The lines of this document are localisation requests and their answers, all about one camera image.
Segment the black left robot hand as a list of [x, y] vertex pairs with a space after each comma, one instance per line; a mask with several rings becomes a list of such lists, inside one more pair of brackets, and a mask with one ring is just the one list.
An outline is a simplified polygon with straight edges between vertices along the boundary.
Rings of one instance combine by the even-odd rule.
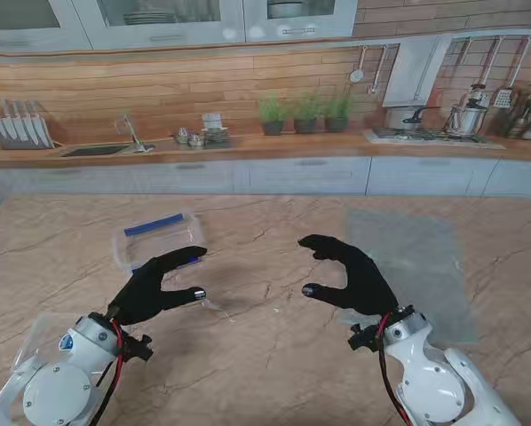
[[166, 273], [192, 264], [206, 253], [206, 248], [189, 246], [152, 257], [132, 274], [108, 304], [106, 317], [120, 326], [129, 326], [150, 320], [160, 312], [204, 299], [206, 292], [199, 287], [162, 290], [162, 279]]

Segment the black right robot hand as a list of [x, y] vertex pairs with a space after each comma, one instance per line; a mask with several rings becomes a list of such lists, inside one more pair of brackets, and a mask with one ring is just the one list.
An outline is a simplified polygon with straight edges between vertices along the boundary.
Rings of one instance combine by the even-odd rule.
[[384, 316], [399, 306], [374, 261], [359, 248], [320, 234], [307, 235], [298, 241], [298, 245], [310, 249], [317, 260], [339, 262], [345, 267], [347, 278], [344, 288], [305, 284], [302, 288], [304, 296], [367, 316]]

